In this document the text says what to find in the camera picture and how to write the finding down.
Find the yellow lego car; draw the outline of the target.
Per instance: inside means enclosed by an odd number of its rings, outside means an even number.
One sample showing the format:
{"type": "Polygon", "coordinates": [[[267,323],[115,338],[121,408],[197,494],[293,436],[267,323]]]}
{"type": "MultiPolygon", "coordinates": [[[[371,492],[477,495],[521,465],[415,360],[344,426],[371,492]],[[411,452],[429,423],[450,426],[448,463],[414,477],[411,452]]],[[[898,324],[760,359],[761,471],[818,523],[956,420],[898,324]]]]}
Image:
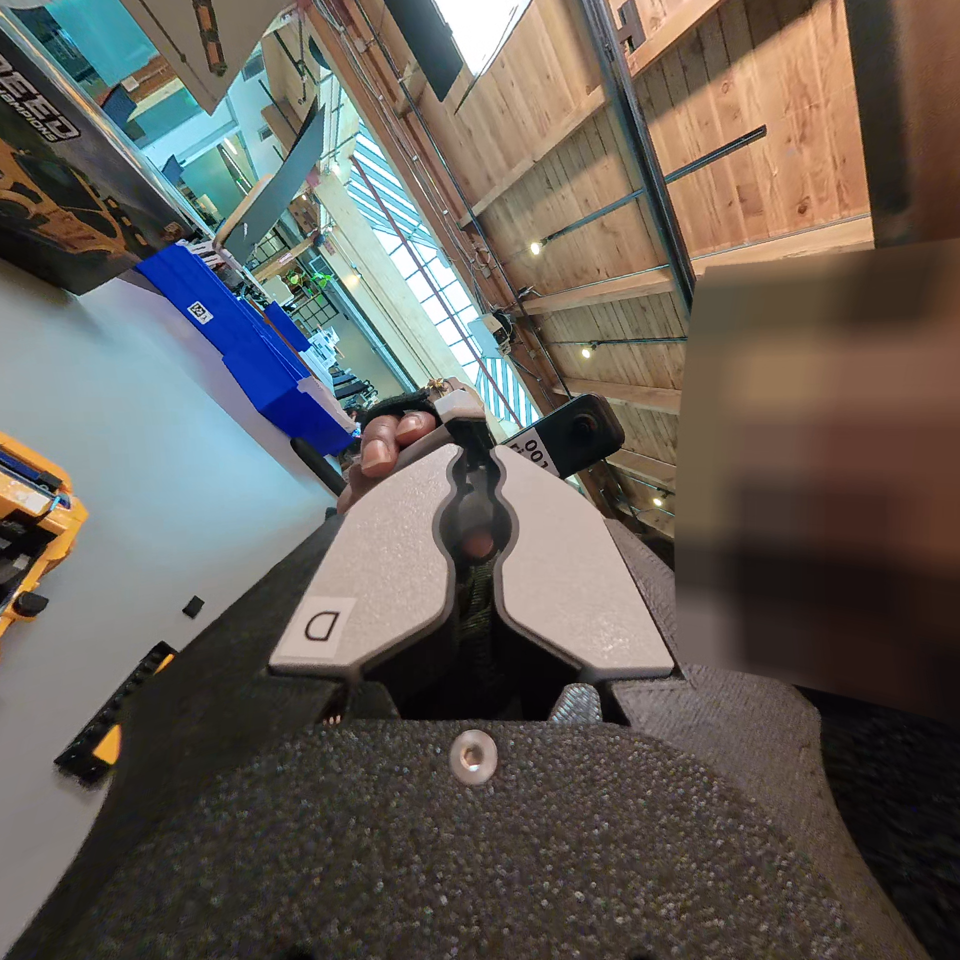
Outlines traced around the yellow lego car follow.
{"type": "Polygon", "coordinates": [[[89,513],[69,475],[1,435],[1,633],[47,607],[42,578],[71,553],[89,513]]]}

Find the blue labelled storage bin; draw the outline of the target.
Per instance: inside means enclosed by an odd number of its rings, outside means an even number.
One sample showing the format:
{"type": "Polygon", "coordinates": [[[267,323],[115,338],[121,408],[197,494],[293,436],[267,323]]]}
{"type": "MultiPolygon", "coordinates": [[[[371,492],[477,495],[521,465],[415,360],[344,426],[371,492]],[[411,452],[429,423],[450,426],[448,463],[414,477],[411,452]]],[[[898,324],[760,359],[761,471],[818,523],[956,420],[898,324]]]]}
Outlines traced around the blue labelled storage bin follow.
{"type": "Polygon", "coordinates": [[[245,300],[232,293],[187,246],[163,248],[135,266],[222,354],[262,353],[262,322],[245,300]]]}

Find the white ceiling-mounted device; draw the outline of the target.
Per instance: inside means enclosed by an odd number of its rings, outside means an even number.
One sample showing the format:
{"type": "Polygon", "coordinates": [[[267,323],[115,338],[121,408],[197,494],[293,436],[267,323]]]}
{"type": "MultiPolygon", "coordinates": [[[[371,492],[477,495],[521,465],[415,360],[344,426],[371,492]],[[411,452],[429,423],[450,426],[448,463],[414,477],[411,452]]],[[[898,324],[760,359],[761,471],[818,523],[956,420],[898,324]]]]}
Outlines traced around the white ceiling-mounted device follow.
{"type": "Polygon", "coordinates": [[[474,347],[481,359],[505,358],[515,341],[515,322],[510,313],[495,309],[467,322],[474,347]]]}

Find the person's right hand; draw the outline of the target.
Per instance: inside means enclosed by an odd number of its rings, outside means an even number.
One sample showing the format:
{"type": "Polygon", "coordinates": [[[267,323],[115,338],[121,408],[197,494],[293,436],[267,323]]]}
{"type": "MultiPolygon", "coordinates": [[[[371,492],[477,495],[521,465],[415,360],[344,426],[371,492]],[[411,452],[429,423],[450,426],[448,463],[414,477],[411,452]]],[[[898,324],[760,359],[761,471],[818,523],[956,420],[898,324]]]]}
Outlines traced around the person's right hand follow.
{"type": "Polygon", "coordinates": [[[406,411],[381,414],[364,428],[359,453],[344,475],[345,488],[337,500],[337,513],[344,515],[395,469],[401,452],[425,438],[438,426],[435,414],[406,411]]]}

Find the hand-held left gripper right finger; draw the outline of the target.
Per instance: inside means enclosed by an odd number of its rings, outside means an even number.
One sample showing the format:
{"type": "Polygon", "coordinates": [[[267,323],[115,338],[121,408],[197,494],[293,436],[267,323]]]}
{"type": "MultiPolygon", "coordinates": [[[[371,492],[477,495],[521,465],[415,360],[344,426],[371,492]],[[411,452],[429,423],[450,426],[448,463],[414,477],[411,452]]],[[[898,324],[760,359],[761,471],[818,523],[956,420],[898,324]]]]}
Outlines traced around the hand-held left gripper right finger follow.
{"type": "Polygon", "coordinates": [[[671,674],[675,660],[601,512],[510,448],[491,458],[510,520],[494,575],[503,622],[583,682],[671,674]]]}

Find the black yellow lego strip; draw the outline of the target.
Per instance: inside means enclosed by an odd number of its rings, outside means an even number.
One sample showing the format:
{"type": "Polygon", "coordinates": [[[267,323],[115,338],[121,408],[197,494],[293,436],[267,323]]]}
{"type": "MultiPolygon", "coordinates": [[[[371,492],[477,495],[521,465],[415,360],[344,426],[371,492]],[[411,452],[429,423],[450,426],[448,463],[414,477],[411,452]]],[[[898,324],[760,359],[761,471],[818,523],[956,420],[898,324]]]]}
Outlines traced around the black yellow lego strip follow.
{"type": "Polygon", "coordinates": [[[122,708],[178,654],[166,642],[154,645],[54,759],[55,771],[85,788],[101,785],[113,773],[119,759],[122,708]]]}

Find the black hanging screen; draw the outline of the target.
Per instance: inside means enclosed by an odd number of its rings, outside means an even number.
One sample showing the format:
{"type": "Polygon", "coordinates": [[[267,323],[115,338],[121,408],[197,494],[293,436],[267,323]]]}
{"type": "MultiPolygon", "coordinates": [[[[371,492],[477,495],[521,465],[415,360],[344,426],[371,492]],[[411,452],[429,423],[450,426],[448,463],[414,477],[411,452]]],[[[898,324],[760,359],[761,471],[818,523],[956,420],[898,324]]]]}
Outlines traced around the black hanging screen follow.
{"type": "Polygon", "coordinates": [[[443,102],[464,68],[450,25],[434,1],[385,1],[390,16],[438,102],[443,102]]]}

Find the black steel column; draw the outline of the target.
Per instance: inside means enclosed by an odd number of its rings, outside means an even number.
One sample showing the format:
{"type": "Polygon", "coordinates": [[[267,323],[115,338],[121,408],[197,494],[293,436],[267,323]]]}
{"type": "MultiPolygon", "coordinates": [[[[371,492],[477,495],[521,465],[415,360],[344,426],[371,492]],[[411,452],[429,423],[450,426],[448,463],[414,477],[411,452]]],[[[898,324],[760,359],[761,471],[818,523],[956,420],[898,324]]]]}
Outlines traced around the black steel column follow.
{"type": "Polygon", "coordinates": [[[846,1],[874,244],[933,239],[922,199],[923,117],[943,37],[941,2],[846,1]]]}

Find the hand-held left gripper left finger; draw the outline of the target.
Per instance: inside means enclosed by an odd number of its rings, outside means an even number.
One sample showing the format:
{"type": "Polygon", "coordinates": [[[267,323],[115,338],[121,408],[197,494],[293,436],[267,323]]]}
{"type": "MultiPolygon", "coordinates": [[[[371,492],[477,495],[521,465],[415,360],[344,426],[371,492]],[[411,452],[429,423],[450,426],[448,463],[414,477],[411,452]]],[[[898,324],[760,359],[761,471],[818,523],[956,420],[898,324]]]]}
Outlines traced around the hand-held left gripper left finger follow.
{"type": "Polygon", "coordinates": [[[359,681],[447,623],[455,572],[440,520],[461,454],[439,447],[348,511],[270,654],[272,673],[359,681]]]}

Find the black tilted panel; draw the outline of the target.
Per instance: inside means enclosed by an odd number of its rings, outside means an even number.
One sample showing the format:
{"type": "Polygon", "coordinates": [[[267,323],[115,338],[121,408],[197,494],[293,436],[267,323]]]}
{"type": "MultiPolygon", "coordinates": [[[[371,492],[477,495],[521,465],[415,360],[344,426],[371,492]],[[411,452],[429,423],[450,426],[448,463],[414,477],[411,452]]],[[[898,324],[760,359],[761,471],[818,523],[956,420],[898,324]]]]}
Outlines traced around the black tilted panel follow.
{"type": "Polygon", "coordinates": [[[243,265],[255,247],[282,217],[306,183],[325,145],[326,109],[318,101],[310,109],[288,155],[275,174],[265,175],[223,222],[214,248],[243,265]]]}

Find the black lego set box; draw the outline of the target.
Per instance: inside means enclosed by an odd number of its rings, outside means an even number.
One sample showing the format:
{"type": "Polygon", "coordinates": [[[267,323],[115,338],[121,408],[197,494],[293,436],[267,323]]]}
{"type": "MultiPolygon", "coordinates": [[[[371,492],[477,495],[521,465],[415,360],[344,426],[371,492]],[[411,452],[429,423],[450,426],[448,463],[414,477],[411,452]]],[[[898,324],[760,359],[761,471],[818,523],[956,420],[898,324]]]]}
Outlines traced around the black lego set box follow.
{"type": "Polygon", "coordinates": [[[209,237],[183,195],[3,10],[2,260],[78,296],[209,237]]]}

